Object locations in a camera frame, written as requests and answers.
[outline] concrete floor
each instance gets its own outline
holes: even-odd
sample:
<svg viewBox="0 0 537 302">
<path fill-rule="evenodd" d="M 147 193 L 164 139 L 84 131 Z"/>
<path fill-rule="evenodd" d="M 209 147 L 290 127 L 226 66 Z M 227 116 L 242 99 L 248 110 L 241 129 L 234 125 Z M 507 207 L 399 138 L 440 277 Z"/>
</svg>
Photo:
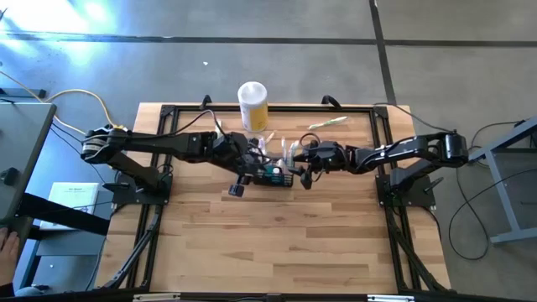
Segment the concrete floor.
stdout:
<svg viewBox="0 0 537 302">
<path fill-rule="evenodd" d="M 0 22 L 15 32 L 50 31 L 137 36 L 285 37 L 374 39 L 367 0 L 182 0 L 12 2 Z M 532 0 L 377 0 L 385 39 L 536 41 Z M 410 105 L 426 121 L 456 128 L 470 138 L 491 122 L 519 120 L 537 112 L 537 48 L 401 47 L 386 49 L 398 104 Z M 235 102 L 244 81 L 261 81 L 270 102 L 318 103 L 331 94 L 341 103 L 385 102 L 375 45 L 163 44 L 0 40 L 0 61 L 26 85 L 51 93 L 70 88 L 103 97 L 115 122 L 132 127 L 139 102 Z M 13 86 L 0 79 L 0 86 Z M 87 96 L 58 100 L 59 114 L 79 128 L 106 123 Z M 417 133 L 431 129 L 416 123 Z M 485 144 L 509 126 L 489 129 Z M 59 139 L 45 144 L 29 190 L 47 196 L 53 181 L 96 180 L 90 167 L 71 157 Z M 100 171 L 108 179 L 106 168 Z M 447 224 L 463 202 L 454 170 L 434 176 L 444 238 Z M 461 169 L 468 196 L 492 183 L 478 167 Z M 491 235 L 508 230 L 496 192 L 476 200 Z M 527 206 L 535 217 L 537 206 Z M 484 239 L 469 211 L 456 219 L 454 243 L 468 255 L 480 253 Z M 537 300 L 537 240 L 491 247 L 476 262 L 459 258 L 444 241 L 453 289 L 462 293 Z"/>
</svg>

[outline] wood grain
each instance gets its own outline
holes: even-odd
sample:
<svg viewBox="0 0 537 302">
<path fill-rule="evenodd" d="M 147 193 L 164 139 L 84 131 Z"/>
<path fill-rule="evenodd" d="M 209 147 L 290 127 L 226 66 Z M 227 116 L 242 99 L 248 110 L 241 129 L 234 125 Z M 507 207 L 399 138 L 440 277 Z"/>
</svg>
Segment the wood grain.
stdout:
<svg viewBox="0 0 537 302">
<path fill-rule="evenodd" d="M 141 103 L 134 131 L 155 133 L 161 105 Z M 414 135 L 410 117 L 392 107 L 388 113 L 394 140 Z M 196 115 L 181 113 L 180 127 Z M 224 130 L 245 133 L 238 112 L 217 115 Z M 334 112 L 271 112 L 268 130 L 260 134 L 268 136 L 276 130 L 268 151 L 281 153 L 282 137 L 290 144 L 309 125 L 339 116 Z M 348 116 L 342 124 L 315 132 L 323 140 L 372 147 L 368 116 Z M 212 130 L 210 116 L 188 129 Z M 129 156 L 144 165 L 151 159 L 150 154 Z M 407 160 L 401 165 L 411 163 Z M 174 184 L 160 228 L 153 291 L 395 292 L 385 217 L 377 206 L 373 183 L 376 172 L 330 173 L 311 190 L 304 190 L 297 178 L 289 189 L 249 185 L 244 197 L 236 198 L 227 194 L 235 181 L 232 173 L 209 164 L 173 160 L 172 165 Z M 109 280 L 130 253 L 139 211 L 139 206 L 126 206 L 112 218 L 97 285 Z M 449 287 L 435 223 L 421 209 L 409 209 L 409 221 L 416 252 Z M 402 259 L 408 275 L 406 257 Z M 138 282 L 144 264 L 142 259 Z"/>
</svg>

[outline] yellow container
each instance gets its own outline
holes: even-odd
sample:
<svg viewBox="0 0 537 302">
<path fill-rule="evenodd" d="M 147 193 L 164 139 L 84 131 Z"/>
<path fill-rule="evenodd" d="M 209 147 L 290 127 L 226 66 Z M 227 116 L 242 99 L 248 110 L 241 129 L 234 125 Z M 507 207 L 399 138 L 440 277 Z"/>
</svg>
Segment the yellow container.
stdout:
<svg viewBox="0 0 537 302">
<path fill-rule="evenodd" d="M 263 131 L 269 123 L 265 86 L 256 81 L 246 82 L 238 89 L 237 96 L 241 107 L 242 126 L 251 133 Z"/>
</svg>

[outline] white bottle cap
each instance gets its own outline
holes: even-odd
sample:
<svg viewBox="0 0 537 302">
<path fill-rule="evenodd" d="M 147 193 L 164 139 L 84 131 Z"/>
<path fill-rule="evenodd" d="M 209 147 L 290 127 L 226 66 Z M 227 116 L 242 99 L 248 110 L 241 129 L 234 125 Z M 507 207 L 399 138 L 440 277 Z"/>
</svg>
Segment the white bottle cap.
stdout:
<svg viewBox="0 0 537 302">
<path fill-rule="evenodd" d="M 258 107 L 267 98 L 267 88 L 256 81 L 242 84 L 237 92 L 238 101 L 246 107 Z"/>
</svg>

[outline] yellow cable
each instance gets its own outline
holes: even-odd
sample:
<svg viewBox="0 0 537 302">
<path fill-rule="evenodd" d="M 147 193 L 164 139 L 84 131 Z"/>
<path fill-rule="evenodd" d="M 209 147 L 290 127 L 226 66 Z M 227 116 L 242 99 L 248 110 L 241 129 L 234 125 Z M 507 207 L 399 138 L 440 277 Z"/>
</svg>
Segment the yellow cable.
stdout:
<svg viewBox="0 0 537 302">
<path fill-rule="evenodd" d="M 3 72 L 0 70 L 0 73 L 3 74 L 4 76 L 6 76 L 9 80 L 11 81 L 14 81 L 15 83 L 19 84 L 24 90 L 26 90 L 30 95 L 32 95 L 33 97 L 35 97 L 36 100 L 38 100 L 39 102 L 42 102 L 42 103 L 50 103 L 52 102 L 56 97 L 58 96 L 61 96 L 65 93 L 71 93 L 71 92 L 82 92 L 82 93 L 86 93 L 90 96 L 93 96 L 95 97 L 100 103 L 101 103 L 101 106 L 102 106 L 102 110 L 104 111 L 104 114 L 105 116 L 107 117 L 107 120 L 108 122 L 114 126 L 115 128 L 118 128 L 118 125 L 116 125 L 115 123 L 112 122 L 112 119 L 110 118 L 110 115 L 108 114 L 108 109 L 107 109 L 107 106 L 105 105 L 104 101 L 98 96 L 96 95 L 95 93 L 91 92 L 91 91 L 86 91 L 86 90 L 83 90 L 83 89 L 69 89 L 69 90 L 66 90 L 66 91 L 60 91 L 58 93 L 56 93 L 55 95 L 49 97 L 48 99 L 46 99 L 45 101 L 43 101 L 41 98 L 39 98 L 38 96 L 35 95 L 35 93 L 33 93 L 27 86 L 25 86 L 23 83 L 15 80 L 14 78 L 12 78 L 10 75 L 8 75 L 7 73 Z M 84 131 L 80 130 L 79 128 L 76 128 L 74 126 L 71 126 L 70 124 L 66 123 L 66 122 L 63 122 L 60 120 L 60 118 L 56 115 L 54 115 L 54 119 L 59 122 L 60 124 L 64 125 L 65 127 L 69 128 L 69 129 L 72 129 L 72 130 L 75 130 L 77 131 L 78 133 L 81 133 L 81 134 L 86 134 Z"/>
</svg>

